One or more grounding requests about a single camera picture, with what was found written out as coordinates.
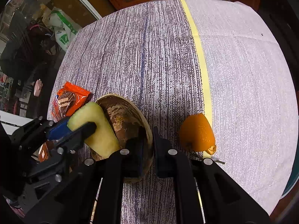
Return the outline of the orange peel piece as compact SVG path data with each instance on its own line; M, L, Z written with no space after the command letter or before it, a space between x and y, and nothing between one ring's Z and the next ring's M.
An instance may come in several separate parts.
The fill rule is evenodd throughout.
M213 155L216 152L213 130L203 113L190 115L180 126L179 143L189 152L204 152Z

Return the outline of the teal trash bin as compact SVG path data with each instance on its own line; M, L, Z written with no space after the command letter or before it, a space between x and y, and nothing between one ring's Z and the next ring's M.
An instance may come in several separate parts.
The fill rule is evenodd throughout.
M288 193L293 189L296 182L298 181L298 178L299 178L298 165L297 166L294 165L293 168L292 168L292 172L291 172L291 175L289 177L289 180L287 182L287 185L286 185L280 199L283 199L286 195L288 195Z

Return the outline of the glass sliding door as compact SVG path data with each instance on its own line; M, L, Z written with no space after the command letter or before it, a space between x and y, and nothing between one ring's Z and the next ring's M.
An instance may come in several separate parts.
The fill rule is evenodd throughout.
M54 7L82 28L100 18L88 0L8 0L1 12L1 125L8 135L48 113L65 55L49 23Z

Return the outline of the green white sack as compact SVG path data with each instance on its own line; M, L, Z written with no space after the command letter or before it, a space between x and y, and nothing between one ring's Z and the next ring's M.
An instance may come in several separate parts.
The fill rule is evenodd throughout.
M66 52L82 27L74 22L63 10L56 7L50 12L49 23L54 29L57 44Z

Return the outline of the brown printed card box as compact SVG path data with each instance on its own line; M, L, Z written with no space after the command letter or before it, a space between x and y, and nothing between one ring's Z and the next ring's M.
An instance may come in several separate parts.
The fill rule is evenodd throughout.
M38 160L40 162L44 162L48 160L52 156L51 150L53 148L54 148L53 141L46 141L45 143L43 143L38 150Z

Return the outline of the orange wafer snack wrapper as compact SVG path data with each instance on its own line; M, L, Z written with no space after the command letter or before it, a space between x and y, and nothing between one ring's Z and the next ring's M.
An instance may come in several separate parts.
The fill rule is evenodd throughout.
M66 82L54 96L52 116L56 121L69 117L82 107L92 96L92 93L80 86Z

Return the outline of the brown coconut shell half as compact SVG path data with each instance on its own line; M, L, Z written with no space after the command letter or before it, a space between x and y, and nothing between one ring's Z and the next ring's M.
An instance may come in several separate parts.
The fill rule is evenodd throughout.
M124 147L127 140L137 137L142 126L146 130L143 140L142 170L135 178L125 178L125 183L136 183L145 177L153 160L152 132L141 111L129 100L118 95L105 95L90 104L94 108L101 108L115 132L120 146Z

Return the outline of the green melon rind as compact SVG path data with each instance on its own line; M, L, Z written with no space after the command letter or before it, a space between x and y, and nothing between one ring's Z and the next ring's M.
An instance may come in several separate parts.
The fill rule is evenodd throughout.
M96 130L85 143L98 155L106 159L121 148L103 109L95 102L89 102L77 110L70 117L67 126L71 131L75 131L87 122L95 123Z

